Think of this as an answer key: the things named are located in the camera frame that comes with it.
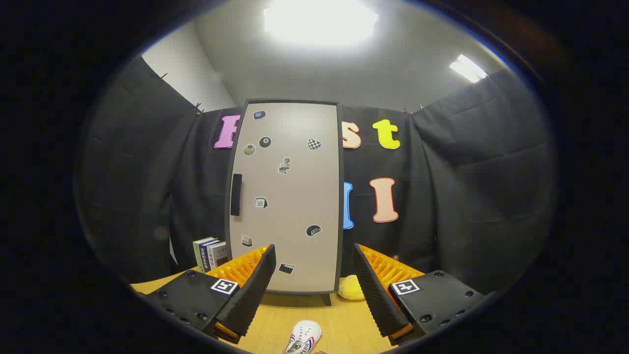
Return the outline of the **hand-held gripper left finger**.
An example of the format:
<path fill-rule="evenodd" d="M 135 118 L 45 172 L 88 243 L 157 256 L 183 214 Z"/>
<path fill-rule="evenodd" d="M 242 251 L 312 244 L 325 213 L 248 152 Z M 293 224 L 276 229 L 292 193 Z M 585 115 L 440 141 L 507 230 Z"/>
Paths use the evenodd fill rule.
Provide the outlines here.
<path fill-rule="evenodd" d="M 167 318 L 236 344 L 245 336 L 276 268 L 274 244 L 239 256 L 207 273 L 189 270 L 144 294 Z"/>

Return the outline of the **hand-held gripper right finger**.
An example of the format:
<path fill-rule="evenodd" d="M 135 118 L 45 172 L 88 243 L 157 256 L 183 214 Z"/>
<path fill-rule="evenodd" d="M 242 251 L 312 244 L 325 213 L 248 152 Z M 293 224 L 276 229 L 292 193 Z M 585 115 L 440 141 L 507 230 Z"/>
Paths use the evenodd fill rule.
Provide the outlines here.
<path fill-rule="evenodd" d="M 423 273 L 355 244 L 353 266 L 380 335 L 391 345 L 429 336 L 476 312 L 485 295 L 443 270 Z"/>

